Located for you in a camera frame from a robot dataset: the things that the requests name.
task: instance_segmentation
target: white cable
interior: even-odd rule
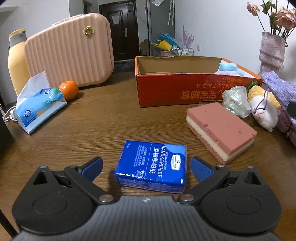
[[[13,115],[13,111],[15,110],[15,108],[16,108],[16,106],[11,107],[11,108],[5,113],[5,115],[3,115],[3,120],[4,120],[4,122],[8,122],[8,121],[10,121],[10,120],[12,120],[12,121],[17,121],[16,119],[14,119],[14,118],[12,117],[12,115]]]

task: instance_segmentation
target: handkerchief tissue packet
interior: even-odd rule
[[[186,180],[186,146],[127,141],[115,176],[122,186],[182,193]]]

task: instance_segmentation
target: tissue box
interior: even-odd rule
[[[45,72],[30,78],[17,98],[14,115],[30,135],[67,102],[58,88],[50,88]]]
[[[182,193],[186,180],[186,146],[127,141],[115,176],[122,186]]]

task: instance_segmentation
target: yellow object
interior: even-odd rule
[[[25,43],[27,39],[25,33],[25,29],[21,28],[9,35],[8,70],[17,96],[30,79],[25,59]]]
[[[83,33],[85,36],[91,36],[94,33],[94,28],[91,26],[88,26],[83,30]]]
[[[158,40],[158,42],[159,42],[159,44],[156,44],[156,43],[151,43],[151,44],[163,51],[171,51],[172,50],[172,45],[170,45],[166,40]]]
[[[265,89],[263,89],[262,87],[260,87],[258,85],[253,86],[253,88],[250,89],[250,91],[248,93],[248,102],[251,102],[251,100],[257,95],[264,96],[264,93],[265,93]],[[276,100],[276,98],[274,97],[274,95],[271,92],[268,92],[268,100],[277,109],[281,106],[280,103]]]

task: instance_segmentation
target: dried flower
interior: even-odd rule
[[[249,2],[247,3],[247,9],[251,14],[253,14],[253,16],[258,16],[258,12],[260,12],[260,9],[257,5]]]
[[[291,30],[296,27],[295,14],[291,11],[287,11],[284,7],[278,12],[276,19],[277,24],[286,29]]]
[[[291,12],[294,16],[296,16],[296,9],[291,9],[290,12]]]

